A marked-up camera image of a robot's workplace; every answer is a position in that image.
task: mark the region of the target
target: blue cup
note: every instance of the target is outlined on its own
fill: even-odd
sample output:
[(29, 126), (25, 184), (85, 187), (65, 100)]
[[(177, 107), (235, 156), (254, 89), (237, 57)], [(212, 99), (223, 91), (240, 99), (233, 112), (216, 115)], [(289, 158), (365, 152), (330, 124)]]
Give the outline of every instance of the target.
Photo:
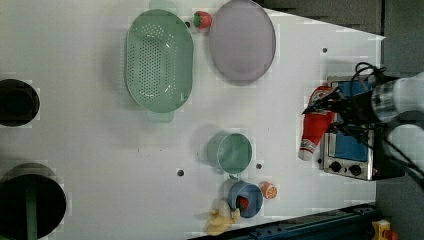
[(243, 181), (234, 184), (228, 195), (228, 204), (233, 210), (237, 208), (236, 200), (238, 196), (245, 197), (249, 201), (247, 209), (240, 212), (241, 217), (254, 217), (261, 210), (264, 199), (258, 186)]

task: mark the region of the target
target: green mug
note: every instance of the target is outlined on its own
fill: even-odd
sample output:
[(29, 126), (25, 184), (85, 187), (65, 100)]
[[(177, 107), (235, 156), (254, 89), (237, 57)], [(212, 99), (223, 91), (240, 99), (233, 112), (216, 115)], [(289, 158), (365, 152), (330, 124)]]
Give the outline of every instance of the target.
[(252, 145), (239, 133), (219, 132), (209, 141), (207, 149), (208, 159), (233, 179), (240, 179), (240, 173), (252, 159)]

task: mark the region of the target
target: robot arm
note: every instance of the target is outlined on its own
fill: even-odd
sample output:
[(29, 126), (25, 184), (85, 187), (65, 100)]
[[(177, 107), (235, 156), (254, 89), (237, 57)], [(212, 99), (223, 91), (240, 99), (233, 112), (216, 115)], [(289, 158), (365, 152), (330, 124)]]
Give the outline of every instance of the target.
[[(376, 76), (374, 88), (352, 97), (344, 96), (340, 89), (335, 88), (316, 100), (304, 113), (336, 112), (342, 121), (332, 124), (329, 131), (351, 135), (364, 143), (366, 141), (361, 139), (361, 135), (352, 129), (363, 132), (383, 127), (387, 130), (383, 144), (386, 154), (399, 166), (406, 167), (404, 170), (424, 190), (424, 73), (396, 79), (386, 77), (381, 69), (367, 65), (370, 66), (368, 69), (374, 69), (370, 74)], [(357, 69), (352, 81), (360, 72)]]

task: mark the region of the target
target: green basket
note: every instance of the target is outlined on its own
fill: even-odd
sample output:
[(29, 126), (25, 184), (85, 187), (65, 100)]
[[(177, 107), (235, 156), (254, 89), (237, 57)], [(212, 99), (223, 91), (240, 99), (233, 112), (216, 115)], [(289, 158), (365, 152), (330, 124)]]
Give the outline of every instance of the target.
[(167, 10), (144, 12), (128, 31), (126, 52), (131, 96), (158, 116), (171, 113), (173, 118), (193, 84), (193, 39), (185, 23)]

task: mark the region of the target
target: toy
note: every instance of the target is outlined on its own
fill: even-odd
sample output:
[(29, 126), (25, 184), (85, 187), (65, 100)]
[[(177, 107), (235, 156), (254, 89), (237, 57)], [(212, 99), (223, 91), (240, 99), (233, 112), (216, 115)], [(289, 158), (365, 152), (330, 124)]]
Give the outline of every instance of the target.
[(277, 196), (277, 188), (272, 183), (265, 182), (261, 190), (262, 190), (262, 195), (266, 199), (273, 199)]
[(247, 209), (249, 207), (249, 200), (247, 198), (238, 196), (236, 199), (236, 207), (240, 209), (241, 212)]
[(230, 206), (224, 200), (218, 202), (218, 209), (212, 209), (207, 233), (212, 236), (225, 232), (232, 224), (240, 219), (240, 210), (237, 208), (231, 213)]
[(208, 28), (212, 24), (212, 16), (207, 12), (197, 11), (194, 13), (193, 22), (199, 29)]
[(380, 220), (372, 222), (375, 230), (375, 236), (372, 240), (398, 240), (399, 235), (390, 230), (390, 222), (387, 220)]

